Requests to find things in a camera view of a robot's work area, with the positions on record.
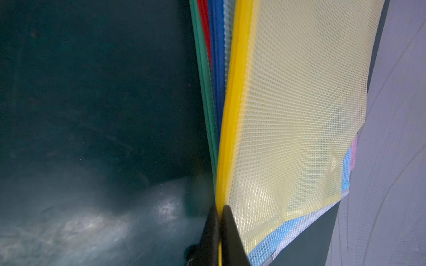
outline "yellow mesh pouch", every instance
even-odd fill
[[[237,0],[216,204],[248,254],[341,199],[383,0]]]

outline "gray surface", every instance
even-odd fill
[[[426,265],[426,1],[391,0],[326,265]]]
[[[0,0],[0,266],[183,266],[214,204],[188,0]]]

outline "yellow mesh fabric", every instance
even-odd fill
[[[248,254],[341,198],[383,0],[237,0],[216,204]]]

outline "white mesh fabric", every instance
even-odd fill
[[[341,198],[382,6],[265,0],[253,12],[228,198],[247,254],[283,222]]]
[[[223,0],[223,26],[225,40],[225,85],[228,81],[229,61],[231,59],[232,29],[234,27],[236,0]]]
[[[342,197],[349,193],[349,172],[351,167],[351,155],[355,149],[357,138],[343,159]],[[316,212],[284,222],[274,232],[265,237],[251,252],[248,259],[252,266],[267,266],[293,239],[310,226],[316,219],[328,211],[334,204],[330,204]]]

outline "dark green surface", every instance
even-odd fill
[[[214,202],[188,0],[0,0],[0,264],[183,265]]]
[[[323,266],[327,260],[340,202],[286,246],[270,266]]]

